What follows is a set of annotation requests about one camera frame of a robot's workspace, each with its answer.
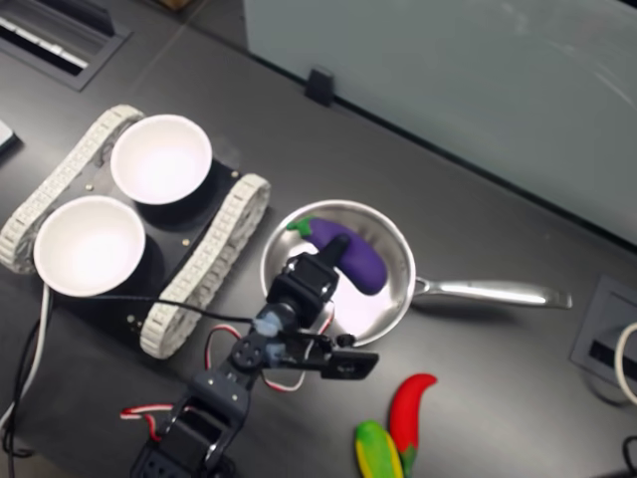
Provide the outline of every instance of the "white bowl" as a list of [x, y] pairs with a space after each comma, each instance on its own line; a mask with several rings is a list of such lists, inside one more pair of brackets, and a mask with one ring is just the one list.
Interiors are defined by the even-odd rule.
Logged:
[[131, 208], [109, 197], [87, 196], [49, 216], [33, 256], [40, 277], [53, 290], [89, 297], [128, 279], [145, 244], [143, 224]]
[[160, 115], [137, 122], [117, 140], [110, 171], [117, 187], [142, 204], [169, 204], [194, 192], [212, 165], [212, 145], [190, 119]]

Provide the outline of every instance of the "stainless steel pan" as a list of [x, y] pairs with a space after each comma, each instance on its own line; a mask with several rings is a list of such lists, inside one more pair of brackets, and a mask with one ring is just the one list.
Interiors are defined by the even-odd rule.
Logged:
[[568, 294], [542, 286], [508, 281], [439, 282], [416, 277], [411, 249], [398, 228], [383, 214], [352, 201], [322, 201], [298, 209], [277, 227], [261, 260], [261, 285], [267, 294], [286, 261], [302, 252], [316, 252], [296, 231], [286, 226], [307, 216], [321, 217], [345, 225], [365, 239], [383, 258], [388, 281], [375, 296], [358, 292], [340, 274], [332, 300], [335, 304], [334, 335], [353, 334], [356, 344], [369, 344], [391, 331], [418, 296], [445, 295], [515, 306], [569, 309]]

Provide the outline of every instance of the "robotic arm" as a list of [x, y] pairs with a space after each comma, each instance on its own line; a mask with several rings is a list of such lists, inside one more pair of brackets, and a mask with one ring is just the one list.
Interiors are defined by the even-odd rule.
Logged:
[[[250, 333], [219, 367], [195, 375], [158, 429], [161, 440], [149, 440], [137, 457], [131, 478], [233, 476], [234, 465], [224, 452], [243, 427], [250, 392], [265, 368], [315, 370], [332, 379], [369, 375], [378, 355], [348, 350], [352, 336], [334, 342], [301, 332], [314, 324], [331, 299], [338, 284], [334, 267], [349, 241], [339, 235], [317, 254], [304, 253], [288, 261]], [[306, 354], [309, 343], [313, 346]]]

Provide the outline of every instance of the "tabletop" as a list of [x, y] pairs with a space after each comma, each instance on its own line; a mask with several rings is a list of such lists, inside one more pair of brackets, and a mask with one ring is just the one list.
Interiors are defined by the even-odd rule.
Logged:
[[[24, 141], [0, 158], [0, 222], [100, 113], [127, 103], [191, 118], [231, 165], [272, 183], [271, 209], [211, 310], [256, 313], [269, 232], [294, 209], [330, 198], [392, 218], [424, 277], [511, 279], [573, 295], [571, 311], [424, 303], [366, 348], [380, 354], [367, 380], [311, 375], [292, 394], [259, 384], [229, 450], [240, 476], [357, 476], [355, 425], [384, 422], [395, 388], [419, 371], [439, 383], [422, 403], [415, 476], [587, 478], [621, 469], [621, 440], [637, 419], [595, 398], [568, 356], [600, 275], [637, 288], [634, 255], [353, 113], [312, 103], [295, 83], [158, 9], [109, 6], [134, 33], [81, 93], [0, 54], [0, 115]], [[2, 406], [39, 300], [35, 278], [0, 269]], [[176, 399], [202, 368], [210, 324], [202, 320], [156, 369], [91, 318], [57, 313], [20, 437], [79, 475], [127, 476], [147, 431], [118, 412]]]

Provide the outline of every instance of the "white wall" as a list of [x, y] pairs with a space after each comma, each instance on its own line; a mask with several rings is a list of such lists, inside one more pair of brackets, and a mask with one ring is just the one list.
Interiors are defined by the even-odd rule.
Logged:
[[245, 0], [250, 50], [637, 243], [637, 10]]

